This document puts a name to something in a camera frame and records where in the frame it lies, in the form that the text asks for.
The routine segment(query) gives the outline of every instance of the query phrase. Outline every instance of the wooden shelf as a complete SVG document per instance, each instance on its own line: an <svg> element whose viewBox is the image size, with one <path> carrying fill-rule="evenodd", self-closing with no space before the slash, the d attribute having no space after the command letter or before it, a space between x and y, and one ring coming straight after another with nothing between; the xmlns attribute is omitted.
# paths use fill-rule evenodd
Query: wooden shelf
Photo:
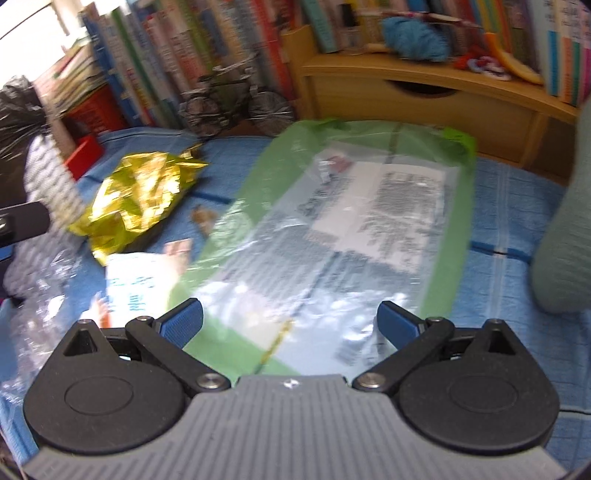
<svg viewBox="0 0 591 480"><path fill-rule="evenodd" d="M377 78L436 85L510 102L572 125L579 112L537 85L520 80L502 82L449 64L401 60L384 53L315 55L301 66L301 72L305 76Z"/></svg>
<svg viewBox="0 0 591 480"><path fill-rule="evenodd" d="M562 182L570 176L579 110L541 86L386 53L320 54L309 25L282 39L302 118L452 127L476 139L479 155Z"/></svg>

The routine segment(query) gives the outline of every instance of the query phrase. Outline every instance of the yarn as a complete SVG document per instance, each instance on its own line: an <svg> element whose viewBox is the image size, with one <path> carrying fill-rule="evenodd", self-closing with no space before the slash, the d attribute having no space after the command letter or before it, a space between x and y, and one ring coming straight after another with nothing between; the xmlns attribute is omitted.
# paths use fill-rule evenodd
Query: yarn
<svg viewBox="0 0 591 480"><path fill-rule="evenodd" d="M409 60L446 61L450 47L443 35L416 18L389 17L382 20L386 46Z"/></svg>

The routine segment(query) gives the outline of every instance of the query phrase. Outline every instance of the window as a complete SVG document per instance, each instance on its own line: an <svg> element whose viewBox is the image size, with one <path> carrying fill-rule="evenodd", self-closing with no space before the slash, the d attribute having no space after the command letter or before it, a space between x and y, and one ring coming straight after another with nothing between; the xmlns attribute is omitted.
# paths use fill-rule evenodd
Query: window
<svg viewBox="0 0 591 480"><path fill-rule="evenodd" d="M0 17L6 18L6 14L14 12L9 5L10 0L0 7ZM24 21L14 14L12 17L18 26L0 36L0 86L14 75L24 75L33 81L64 55L62 45L67 44L66 32L53 7L47 5L32 13Z"/></svg>

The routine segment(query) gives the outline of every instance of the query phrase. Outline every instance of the yellow crumpled foil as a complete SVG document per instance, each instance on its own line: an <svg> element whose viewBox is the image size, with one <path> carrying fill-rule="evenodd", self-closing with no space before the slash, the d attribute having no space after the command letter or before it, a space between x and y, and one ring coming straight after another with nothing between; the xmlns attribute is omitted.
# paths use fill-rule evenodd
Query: yellow crumpled foil
<svg viewBox="0 0 591 480"><path fill-rule="evenodd" d="M198 145L180 155L153 152L126 155L100 186L94 201L71 226L89 238L90 249L105 266L142 233L166 218L207 166L194 158Z"/></svg>

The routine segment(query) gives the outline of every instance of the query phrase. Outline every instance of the red basket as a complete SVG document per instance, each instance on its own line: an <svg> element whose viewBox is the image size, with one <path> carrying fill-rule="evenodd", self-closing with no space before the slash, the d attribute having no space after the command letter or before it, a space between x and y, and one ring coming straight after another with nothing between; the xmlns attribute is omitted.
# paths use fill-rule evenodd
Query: red basket
<svg viewBox="0 0 591 480"><path fill-rule="evenodd" d="M68 112L66 117L86 125L95 135L129 127L108 85L93 92L80 105Z"/></svg>

